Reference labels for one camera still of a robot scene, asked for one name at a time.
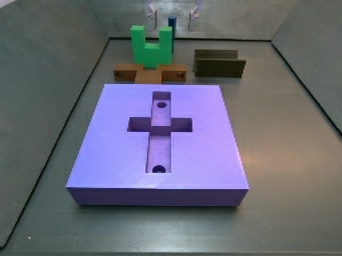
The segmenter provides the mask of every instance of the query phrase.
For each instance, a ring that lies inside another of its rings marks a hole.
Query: dark olive block
[[[246,60],[238,60],[236,50],[195,50],[196,77],[242,78]]]

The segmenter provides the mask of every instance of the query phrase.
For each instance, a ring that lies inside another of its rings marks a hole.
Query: brown block
[[[143,70],[144,66],[140,64],[116,64],[113,65],[113,79],[115,81],[133,81],[136,71]]]
[[[161,70],[137,70],[136,84],[161,84]]]
[[[187,66],[183,64],[157,65],[157,70],[161,70],[163,81],[185,81]]]

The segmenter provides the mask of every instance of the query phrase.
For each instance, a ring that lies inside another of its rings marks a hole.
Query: green u-shaped block
[[[131,28],[133,62],[147,68],[156,68],[159,64],[172,63],[172,28],[160,27],[159,43],[145,42],[144,26]]]

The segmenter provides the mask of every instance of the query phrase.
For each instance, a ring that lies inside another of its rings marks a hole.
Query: cross-shaped slot
[[[129,117],[128,132],[148,132],[147,173],[171,173],[171,133],[192,132],[191,118],[171,118],[171,92],[153,92],[151,117]]]

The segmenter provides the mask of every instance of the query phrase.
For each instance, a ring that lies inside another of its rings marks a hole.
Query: gray floor
[[[193,49],[238,49],[242,79],[196,79]],[[342,252],[342,140],[270,43],[177,41],[188,84],[219,84],[250,192],[235,208],[79,207],[64,186],[112,65],[111,41],[2,252]]]

